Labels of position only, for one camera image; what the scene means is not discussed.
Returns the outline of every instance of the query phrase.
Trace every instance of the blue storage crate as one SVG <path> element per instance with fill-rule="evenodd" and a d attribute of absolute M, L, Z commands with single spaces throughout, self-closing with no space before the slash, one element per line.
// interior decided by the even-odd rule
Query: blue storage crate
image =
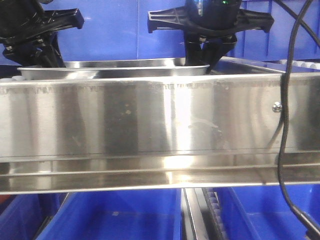
<path fill-rule="evenodd" d="M 293 11 L 299 13 L 304 0 L 284 0 Z M 259 61 L 286 59 L 291 29 L 295 20 L 272 0 L 243 0 L 242 8 L 257 12 L 270 13 L 274 24 L 270 33 L 248 30 L 237 33 L 238 42 L 228 56 Z M 313 1 L 303 19 L 313 31 L 320 32 L 320 1 Z M 319 59 L 320 49 L 300 27 L 295 43 L 294 59 Z"/>
<path fill-rule="evenodd" d="M 79 192 L 69 197 L 37 240 L 178 240 L 177 189 Z"/>
<path fill-rule="evenodd" d="M 289 185 L 292 201 L 320 223 L 320 185 Z M 216 189 L 230 240 L 302 240 L 306 228 L 291 213 L 279 186 Z"/>
<path fill-rule="evenodd" d="M 32 240 L 44 219 L 37 194 L 17 195 L 0 214 L 0 239 Z"/>
<path fill-rule="evenodd" d="M 284 2 L 297 13 L 304 0 Z M 184 4 L 185 0 L 55 0 L 42 6 L 46 10 L 80 9 L 85 20 L 83 28 L 60 31 L 59 46 L 65 61 L 90 61 L 183 57 L 183 32 L 148 33 L 147 13 Z M 286 59 L 294 19 L 272 0 L 243 0 L 242 8 L 271 13 L 275 22 L 270 33 L 261 30 L 238 33 L 238 43 L 229 56 L 260 61 Z M 319 1 L 313 1 L 304 20 L 319 34 Z M 320 50 L 303 28 L 298 32 L 295 48 L 295 59 L 320 58 Z M 0 64 L 16 65 L 3 56 Z"/>

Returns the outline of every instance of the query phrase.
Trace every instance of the metal tray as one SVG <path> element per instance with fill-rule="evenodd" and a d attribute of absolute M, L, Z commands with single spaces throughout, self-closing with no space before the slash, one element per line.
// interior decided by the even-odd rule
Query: metal tray
<path fill-rule="evenodd" d="M 27 80 L 105 79 L 165 76 L 201 76 L 209 65 L 185 66 L 184 58 L 117 61 L 69 61 L 63 68 L 18 68 Z"/>

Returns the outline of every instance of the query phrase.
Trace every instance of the screw head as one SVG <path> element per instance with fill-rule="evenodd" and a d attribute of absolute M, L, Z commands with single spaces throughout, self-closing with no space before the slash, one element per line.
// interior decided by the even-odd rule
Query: screw head
<path fill-rule="evenodd" d="M 276 101 L 272 106 L 272 111 L 274 113 L 280 113 L 282 111 L 282 104 L 279 101 Z"/>
<path fill-rule="evenodd" d="M 201 43 L 204 43 L 206 40 L 207 40 L 207 37 L 206 37 L 206 36 L 200 35 L 199 41 L 200 41 Z"/>

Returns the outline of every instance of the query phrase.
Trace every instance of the black cable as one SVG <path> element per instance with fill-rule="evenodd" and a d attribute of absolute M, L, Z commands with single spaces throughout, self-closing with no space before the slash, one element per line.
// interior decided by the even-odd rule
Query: black cable
<path fill-rule="evenodd" d="M 299 12 L 294 22 L 291 35 L 290 35 L 289 51 L 288 51 L 285 74 L 282 76 L 281 82 L 280 82 L 280 93 L 281 93 L 281 104 L 282 104 L 281 114 L 283 117 L 283 130 L 282 130 L 282 139 L 281 139 L 279 155 L 277 159 L 278 160 L 277 174 L 278 174 L 278 181 L 279 181 L 281 193 L 284 197 L 284 200 L 288 204 L 290 210 L 299 219 L 299 221 L 307 228 L 308 235 L 312 236 L 312 238 L 315 240 L 320 240 L 320 227 L 305 212 L 303 212 L 299 207 L 297 207 L 290 199 L 290 196 L 287 192 L 287 189 L 284 183 L 284 178 L 283 178 L 284 167 L 282 163 L 285 155 L 285 149 L 286 149 L 288 131 L 289 131 L 289 94 L 288 93 L 289 93 L 290 74 L 292 71 L 292 63 L 294 59 L 296 37 L 297 37 L 298 29 L 302 22 L 302 19 L 305 16 L 312 2 L 313 0 L 306 0 L 306 2 L 304 3 L 301 11 Z"/>
<path fill-rule="evenodd" d="M 276 4 L 278 4 L 281 8 L 283 8 L 288 14 L 290 14 L 291 17 L 293 17 L 295 20 L 298 18 L 298 15 L 294 11 L 292 11 L 286 4 L 284 4 L 282 0 L 273 0 L 273 1 L 276 2 Z M 320 39 L 315 34 L 315 32 L 303 20 L 300 22 L 300 25 L 307 31 L 310 37 L 312 37 L 312 39 L 320 48 Z"/>

